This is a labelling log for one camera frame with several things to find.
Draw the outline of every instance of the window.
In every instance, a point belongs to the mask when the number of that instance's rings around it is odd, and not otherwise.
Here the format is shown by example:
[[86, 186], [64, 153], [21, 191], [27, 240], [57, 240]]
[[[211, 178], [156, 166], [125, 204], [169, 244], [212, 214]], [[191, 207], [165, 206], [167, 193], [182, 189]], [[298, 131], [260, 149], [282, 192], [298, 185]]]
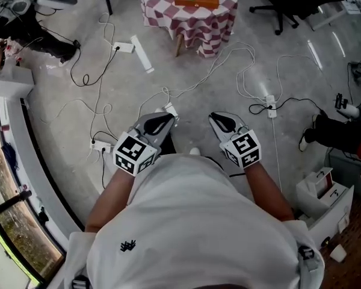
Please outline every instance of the window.
[[[15, 174], [8, 166], [1, 149], [0, 133], [0, 204], [19, 194]], [[2, 252], [16, 263], [19, 275], [29, 279], [28, 288], [52, 279], [64, 255], [45, 234], [28, 202], [19, 202], [0, 213], [0, 244]]]

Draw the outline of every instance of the white t-shirt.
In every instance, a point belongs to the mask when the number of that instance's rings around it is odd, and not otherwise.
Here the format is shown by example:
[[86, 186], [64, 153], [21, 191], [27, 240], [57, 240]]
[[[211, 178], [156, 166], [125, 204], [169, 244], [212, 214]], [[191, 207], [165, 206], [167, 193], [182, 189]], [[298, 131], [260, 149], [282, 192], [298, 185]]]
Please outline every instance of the white t-shirt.
[[[211, 160], [166, 155], [137, 176], [129, 205], [97, 234], [71, 235], [65, 288], [85, 265], [94, 289], [297, 288], [297, 241], [318, 253], [304, 222], [278, 221]], [[322, 281], [320, 258], [311, 288]]]

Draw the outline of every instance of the table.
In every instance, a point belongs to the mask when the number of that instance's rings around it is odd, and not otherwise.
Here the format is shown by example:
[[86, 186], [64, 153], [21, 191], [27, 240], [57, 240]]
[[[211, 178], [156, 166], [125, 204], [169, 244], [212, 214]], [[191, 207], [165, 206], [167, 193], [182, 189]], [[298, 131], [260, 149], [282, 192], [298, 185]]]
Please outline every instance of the table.
[[213, 57], [221, 42], [229, 41], [238, 8], [238, 0], [219, 2], [217, 9], [210, 10], [174, 5], [174, 0], [141, 0], [144, 25], [166, 28], [172, 39], [178, 38], [178, 53], [183, 39], [187, 48], [201, 40], [197, 53]]

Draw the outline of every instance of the embroidered logo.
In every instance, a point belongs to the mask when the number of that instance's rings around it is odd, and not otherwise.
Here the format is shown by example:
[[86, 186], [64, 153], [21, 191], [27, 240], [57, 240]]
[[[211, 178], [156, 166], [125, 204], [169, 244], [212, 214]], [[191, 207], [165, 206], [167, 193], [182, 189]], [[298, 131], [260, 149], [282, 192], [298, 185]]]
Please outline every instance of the embroidered logo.
[[135, 240], [131, 240], [130, 243], [128, 243], [127, 241], [125, 241], [124, 243], [122, 243], [122, 244], [120, 245], [120, 250], [121, 250], [122, 252], [125, 252], [126, 250], [133, 250], [134, 247], [137, 245], [135, 242], [136, 242]]

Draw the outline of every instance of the white cup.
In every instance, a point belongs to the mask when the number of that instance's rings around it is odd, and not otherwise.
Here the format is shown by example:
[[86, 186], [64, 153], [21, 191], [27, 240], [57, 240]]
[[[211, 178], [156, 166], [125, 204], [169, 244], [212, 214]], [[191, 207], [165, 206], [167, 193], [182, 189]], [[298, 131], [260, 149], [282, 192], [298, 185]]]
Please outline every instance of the white cup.
[[330, 257], [338, 263], [342, 262], [342, 260], [344, 260], [346, 256], [347, 253], [341, 244], [338, 244], [336, 248], [330, 253]]

